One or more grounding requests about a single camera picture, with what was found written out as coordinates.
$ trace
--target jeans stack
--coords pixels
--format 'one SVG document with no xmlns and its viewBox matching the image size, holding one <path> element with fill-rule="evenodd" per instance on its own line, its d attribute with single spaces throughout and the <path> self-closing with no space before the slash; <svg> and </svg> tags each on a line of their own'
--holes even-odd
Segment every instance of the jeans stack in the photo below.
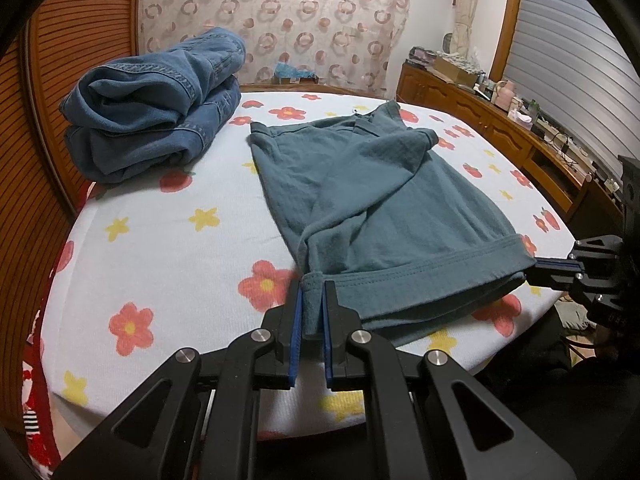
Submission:
<svg viewBox="0 0 640 480">
<path fill-rule="evenodd" d="M 240 102 L 244 41 L 224 28 L 92 68 L 62 100 L 66 146 L 89 180 L 117 184 L 206 151 Z"/>
</svg>

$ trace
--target pink bottle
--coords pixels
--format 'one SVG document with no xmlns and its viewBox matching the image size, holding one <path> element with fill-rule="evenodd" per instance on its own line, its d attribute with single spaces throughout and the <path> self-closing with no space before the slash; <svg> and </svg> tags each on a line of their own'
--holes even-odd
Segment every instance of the pink bottle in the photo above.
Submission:
<svg viewBox="0 0 640 480">
<path fill-rule="evenodd" d="M 495 86 L 498 97 L 495 99 L 495 105 L 505 112 L 511 106 L 511 100 L 515 97 L 515 85 L 512 81 L 500 81 Z"/>
</svg>

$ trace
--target triangular cutout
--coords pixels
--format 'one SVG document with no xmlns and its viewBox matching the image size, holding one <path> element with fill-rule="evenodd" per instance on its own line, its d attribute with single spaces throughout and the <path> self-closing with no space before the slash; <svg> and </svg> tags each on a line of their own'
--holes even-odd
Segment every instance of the triangular cutout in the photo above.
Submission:
<svg viewBox="0 0 640 480">
<path fill-rule="evenodd" d="M 452 389 L 478 451 L 486 451 L 513 438 L 513 430 L 466 385 L 455 382 Z"/>
<path fill-rule="evenodd" d="M 156 384 L 113 428 L 113 434 L 134 446 L 147 447 L 151 442 L 171 386 L 170 380 Z"/>
</svg>

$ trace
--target bed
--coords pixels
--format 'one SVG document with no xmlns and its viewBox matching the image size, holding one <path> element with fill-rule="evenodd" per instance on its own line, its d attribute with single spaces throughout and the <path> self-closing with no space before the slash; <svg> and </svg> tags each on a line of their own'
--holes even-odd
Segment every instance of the bed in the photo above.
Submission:
<svg viewBox="0 0 640 480">
<path fill-rule="evenodd" d="M 319 92 L 243 93 L 233 118 L 196 163 L 157 168 L 109 189 L 92 186 L 52 272 L 24 364 L 30 451 L 43 471 L 55 468 L 176 349 L 225 347 L 284 300 L 295 268 L 246 142 L 250 121 L 289 124 L 367 113 L 381 102 Z M 448 114 L 401 106 L 408 126 L 437 132 L 433 149 L 500 207 L 530 254 L 566 257 L 571 233 L 504 156 Z M 525 283 L 401 348 L 415 354 L 443 349 L 476 372 L 558 297 Z M 303 364 L 296 388 L 262 394 L 258 438 L 363 421 L 360 393 L 327 390 L 322 365 Z M 34 440 L 40 443 L 35 452 Z"/>
</svg>

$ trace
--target gray blind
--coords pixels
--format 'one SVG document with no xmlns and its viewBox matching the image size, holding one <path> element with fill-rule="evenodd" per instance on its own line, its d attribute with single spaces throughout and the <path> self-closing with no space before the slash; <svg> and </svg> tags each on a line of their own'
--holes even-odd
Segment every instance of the gray blind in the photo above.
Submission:
<svg viewBox="0 0 640 480">
<path fill-rule="evenodd" d="M 504 78 L 617 176 L 640 158 L 640 80 L 587 0 L 521 0 Z"/>
</svg>

